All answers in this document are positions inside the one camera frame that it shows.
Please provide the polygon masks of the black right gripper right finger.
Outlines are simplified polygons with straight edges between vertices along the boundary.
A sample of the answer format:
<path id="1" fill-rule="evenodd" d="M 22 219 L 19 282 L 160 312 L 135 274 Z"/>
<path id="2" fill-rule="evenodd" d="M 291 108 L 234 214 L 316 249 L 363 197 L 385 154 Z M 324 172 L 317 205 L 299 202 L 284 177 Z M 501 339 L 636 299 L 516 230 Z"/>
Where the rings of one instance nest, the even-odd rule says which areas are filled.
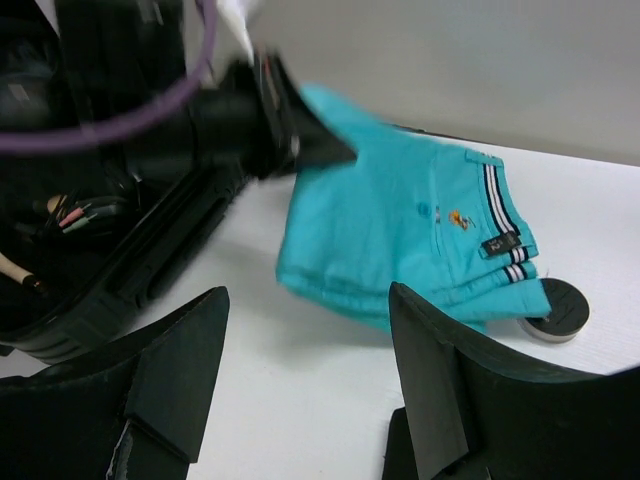
<path id="1" fill-rule="evenodd" d="M 389 290 L 404 404 L 386 479 L 635 479 L 639 371 L 584 372 L 534 358 Z"/>

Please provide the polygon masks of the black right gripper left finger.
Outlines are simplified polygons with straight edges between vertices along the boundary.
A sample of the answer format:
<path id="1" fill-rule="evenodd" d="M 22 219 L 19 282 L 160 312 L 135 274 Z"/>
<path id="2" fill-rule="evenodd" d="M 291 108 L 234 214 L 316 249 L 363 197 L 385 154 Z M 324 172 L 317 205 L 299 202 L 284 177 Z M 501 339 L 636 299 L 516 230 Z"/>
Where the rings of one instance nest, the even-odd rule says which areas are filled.
<path id="1" fill-rule="evenodd" d="M 4 479 L 184 479 L 197 462 L 229 314 L 210 289 L 144 328 L 1 381 Z"/>

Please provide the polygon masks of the turquoise shorts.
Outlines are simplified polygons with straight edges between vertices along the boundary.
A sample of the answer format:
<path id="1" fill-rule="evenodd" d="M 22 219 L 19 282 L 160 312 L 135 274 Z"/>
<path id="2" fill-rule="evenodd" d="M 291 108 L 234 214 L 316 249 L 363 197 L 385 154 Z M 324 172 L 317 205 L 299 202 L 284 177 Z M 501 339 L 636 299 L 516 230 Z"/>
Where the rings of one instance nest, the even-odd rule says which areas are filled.
<path id="1" fill-rule="evenodd" d="M 357 159 L 297 176 L 281 286 L 381 329 L 393 283 L 479 330 L 549 314 L 536 241 L 500 158 L 386 124 L 319 85 L 302 94 Z"/>

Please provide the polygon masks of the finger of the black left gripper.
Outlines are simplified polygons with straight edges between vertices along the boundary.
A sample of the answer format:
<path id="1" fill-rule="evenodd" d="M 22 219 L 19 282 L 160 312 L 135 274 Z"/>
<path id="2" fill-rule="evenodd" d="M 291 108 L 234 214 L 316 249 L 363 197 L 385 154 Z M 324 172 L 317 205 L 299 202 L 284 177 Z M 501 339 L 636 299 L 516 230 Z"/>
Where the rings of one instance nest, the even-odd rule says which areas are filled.
<path id="1" fill-rule="evenodd" d="M 276 114 L 284 168 L 327 168 L 354 163 L 356 151 L 334 133 L 302 98 L 280 55 L 272 53 Z"/>

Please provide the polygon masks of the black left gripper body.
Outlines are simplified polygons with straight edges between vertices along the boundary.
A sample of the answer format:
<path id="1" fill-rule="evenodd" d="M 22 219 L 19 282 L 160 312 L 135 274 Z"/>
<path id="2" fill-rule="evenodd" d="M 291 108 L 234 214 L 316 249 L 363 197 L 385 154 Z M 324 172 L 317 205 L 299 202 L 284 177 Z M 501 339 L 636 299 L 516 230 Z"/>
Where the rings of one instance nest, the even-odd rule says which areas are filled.
<path id="1" fill-rule="evenodd" d="M 123 146 L 137 180 L 170 182 L 211 164 L 239 163 L 265 178 L 294 168 L 310 132 L 310 112 L 280 54 L 260 50 L 254 62 L 232 61 L 215 88 Z"/>

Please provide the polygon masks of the black hard-shell suitcase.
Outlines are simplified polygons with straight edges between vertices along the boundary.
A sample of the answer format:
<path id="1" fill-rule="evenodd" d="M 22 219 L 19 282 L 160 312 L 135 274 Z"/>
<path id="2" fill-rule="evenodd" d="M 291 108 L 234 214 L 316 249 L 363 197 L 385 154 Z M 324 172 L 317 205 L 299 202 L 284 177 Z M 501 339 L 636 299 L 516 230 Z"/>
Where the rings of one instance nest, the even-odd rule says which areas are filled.
<path id="1" fill-rule="evenodd" d="M 128 173 L 124 143 L 204 87 L 180 1 L 1 5 L 1 349 L 47 364 L 120 332 L 256 178 L 211 164 L 170 182 Z"/>

